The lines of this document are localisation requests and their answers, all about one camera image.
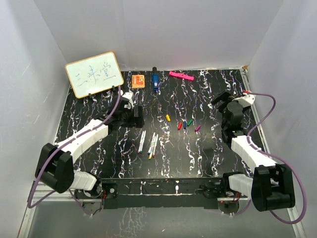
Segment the white pen purple tip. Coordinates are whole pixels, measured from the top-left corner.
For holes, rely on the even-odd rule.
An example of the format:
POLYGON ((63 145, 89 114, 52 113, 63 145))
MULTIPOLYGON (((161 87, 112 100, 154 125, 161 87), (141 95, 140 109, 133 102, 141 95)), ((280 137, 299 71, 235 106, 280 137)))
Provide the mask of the white pen purple tip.
POLYGON ((141 145, 142 145, 142 141, 143 141, 143 137, 144 137, 144 132, 145 132, 145 131, 142 131, 142 134, 141 134, 141 139, 140 139, 140 143, 139 143, 139 147, 138 147, 138 151, 137 151, 138 154, 139 154, 140 151, 141 151, 141 145))

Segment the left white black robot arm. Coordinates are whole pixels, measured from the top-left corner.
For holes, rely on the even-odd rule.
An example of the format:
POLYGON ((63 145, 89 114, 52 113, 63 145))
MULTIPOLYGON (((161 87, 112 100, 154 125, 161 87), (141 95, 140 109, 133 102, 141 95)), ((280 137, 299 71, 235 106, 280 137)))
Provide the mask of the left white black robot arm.
POLYGON ((102 111, 80 131, 68 139, 43 146, 35 172, 37 180, 58 193, 69 189, 84 190, 96 198, 102 193, 102 185, 91 173, 76 171, 74 164, 82 154, 98 141, 121 127, 142 128, 143 108, 133 103, 132 92, 124 93, 111 112, 102 111))

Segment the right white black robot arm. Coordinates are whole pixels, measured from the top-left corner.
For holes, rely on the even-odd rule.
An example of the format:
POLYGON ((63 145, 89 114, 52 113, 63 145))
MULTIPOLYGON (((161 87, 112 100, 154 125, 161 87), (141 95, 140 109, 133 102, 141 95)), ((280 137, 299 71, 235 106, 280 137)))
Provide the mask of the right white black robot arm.
POLYGON ((241 157, 253 173, 253 177, 242 172, 224 173, 221 192, 228 197, 237 192, 247 196, 260 212, 292 208, 295 206, 295 193, 291 169, 264 155, 242 128, 244 112, 251 108, 254 101, 255 97, 247 91, 239 98, 224 91, 211 102, 212 105, 220 104, 217 110, 222 114, 223 142, 241 157))

